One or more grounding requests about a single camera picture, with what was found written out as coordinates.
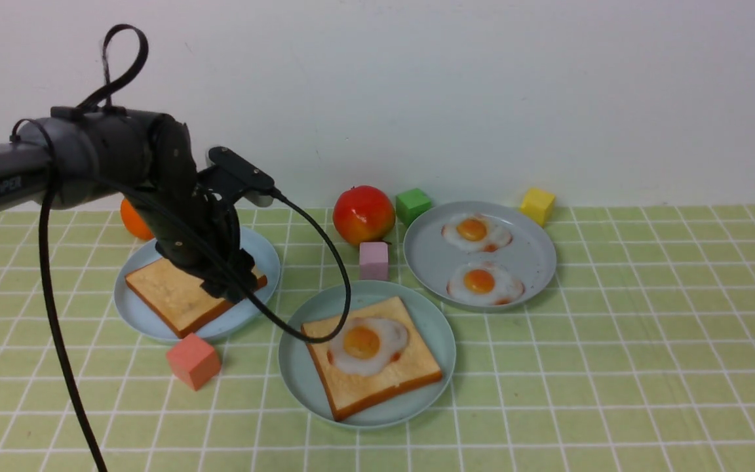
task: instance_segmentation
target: pink cube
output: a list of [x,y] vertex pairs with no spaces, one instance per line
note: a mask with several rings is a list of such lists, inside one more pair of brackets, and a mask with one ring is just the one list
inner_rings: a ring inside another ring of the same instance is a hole
[[360,280],[389,280],[389,245],[383,241],[360,243]]
[[180,379],[198,391],[221,370],[218,352],[196,334],[189,334],[166,353],[171,371]]

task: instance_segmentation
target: egg yolk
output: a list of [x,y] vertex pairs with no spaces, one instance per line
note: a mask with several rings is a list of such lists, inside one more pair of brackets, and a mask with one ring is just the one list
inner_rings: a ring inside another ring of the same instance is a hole
[[479,241],[488,234],[488,228],[480,220],[468,218],[456,225],[456,233],[468,241]]
[[369,359],[378,353],[380,337],[378,337],[377,332],[365,326],[354,326],[345,334],[345,338],[342,340],[342,349],[354,358]]
[[494,276],[483,269],[473,269],[465,274],[465,287],[474,293],[489,293],[494,290]]

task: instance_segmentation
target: toy block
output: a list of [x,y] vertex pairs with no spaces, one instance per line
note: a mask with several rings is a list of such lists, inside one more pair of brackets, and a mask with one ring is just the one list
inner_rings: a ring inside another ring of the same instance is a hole
[[532,218],[540,227],[546,224],[555,204],[555,196],[539,188],[530,188],[520,204],[520,211]]
[[405,226],[410,226],[416,218],[431,209],[432,201],[417,188],[399,193],[395,196],[395,213]]
[[389,245],[383,241],[360,243],[360,280],[389,280]]
[[221,370],[218,352],[212,344],[193,333],[171,347],[168,353],[165,353],[165,357],[177,379],[182,380],[194,391],[198,391]]

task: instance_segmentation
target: bread crust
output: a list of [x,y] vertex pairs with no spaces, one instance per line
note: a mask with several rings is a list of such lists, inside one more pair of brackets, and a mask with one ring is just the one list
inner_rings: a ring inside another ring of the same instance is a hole
[[[225,299],[221,299],[221,301],[218,304],[214,305],[214,307],[210,308],[204,313],[201,313],[200,316],[198,316],[197,319],[195,319],[193,322],[189,323],[183,328],[179,328],[178,326],[176,326],[176,323],[174,323],[174,320],[172,320],[170,316],[163,313],[163,311],[159,308],[157,302],[155,300],[151,300],[149,296],[146,296],[141,290],[139,290],[139,287],[134,283],[134,281],[131,280],[131,278],[133,278],[134,275],[137,274],[139,271],[144,271],[145,269],[151,268],[152,265],[155,265],[160,260],[162,259],[155,260],[149,265],[145,265],[144,267],[135,269],[135,271],[131,271],[128,275],[125,275],[124,281],[126,283],[126,286],[131,290],[131,292],[135,293],[136,296],[138,296],[138,298],[141,299],[141,301],[144,302],[144,304],[147,305],[147,307],[150,308],[151,311],[156,313],[156,316],[158,316],[159,319],[161,319],[162,322],[165,323],[165,325],[171,329],[171,331],[176,335],[177,338],[181,339],[188,336],[189,334],[192,334],[192,332],[196,332],[198,329],[202,328],[202,326],[206,326],[208,323],[217,319],[219,316],[225,313],[229,308],[234,307],[235,305],[234,303],[228,302]],[[171,269],[173,269],[174,271],[180,270],[174,267],[173,265],[171,265]],[[252,271],[255,273],[255,275],[258,278],[258,285],[255,287],[255,290],[260,290],[261,288],[267,286],[267,275],[261,274],[261,272],[258,271],[257,267],[252,269]],[[198,281],[197,283],[202,283],[202,281],[196,277],[190,277],[190,278],[194,279],[195,281]],[[201,296],[206,296],[207,298],[210,298],[210,296],[204,292],[201,294]]]
[[[333,418],[338,422],[398,395],[437,383],[444,377],[440,365],[398,296],[352,310],[348,319],[370,317],[395,320],[408,330],[407,346],[401,352],[395,353],[389,364],[374,376],[345,374],[334,367],[335,359],[330,356],[330,342],[307,344]],[[321,336],[332,331],[338,322],[339,315],[314,320],[302,323],[300,331],[306,336]]]
[[[307,335],[304,326],[302,327],[301,331],[302,334]],[[390,386],[389,388],[382,389],[381,391],[376,391],[368,397],[362,398],[355,403],[351,403],[351,405],[349,406],[338,408],[338,406],[336,406],[336,403],[334,403],[334,397],[332,395],[332,392],[330,391],[328,380],[326,379],[326,376],[324,376],[324,370],[320,367],[317,350],[314,349],[313,344],[308,344],[308,352],[311,353],[311,359],[314,362],[314,367],[317,368],[317,373],[319,374],[320,380],[322,381],[322,388],[324,389],[324,392],[326,392],[326,397],[328,397],[330,412],[334,417],[334,421],[337,422],[341,422],[345,420],[345,418],[348,418],[348,416],[362,412],[363,410],[371,408],[372,406],[380,405],[381,403],[384,403],[384,401],[391,400],[392,398],[395,398],[401,394],[405,394],[408,391],[422,388],[423,386],[430,385],[431,383],[434,384],[440,382],[442,377],[444,377],[444,374],[441,372],[441,370],[439,370],[438,372],[429,374],[428,376],[407,380],[407,382],[401,382],[399,385]]]

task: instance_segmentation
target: yellow cube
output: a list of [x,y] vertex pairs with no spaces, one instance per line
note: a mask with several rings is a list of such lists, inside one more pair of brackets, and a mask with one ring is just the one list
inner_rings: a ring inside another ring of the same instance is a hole
[[530,188],[526,192],[524,202],[520,204],[520,211],[532,218],[540,227],[546,224],[555,204],[555,196],[539,188]]

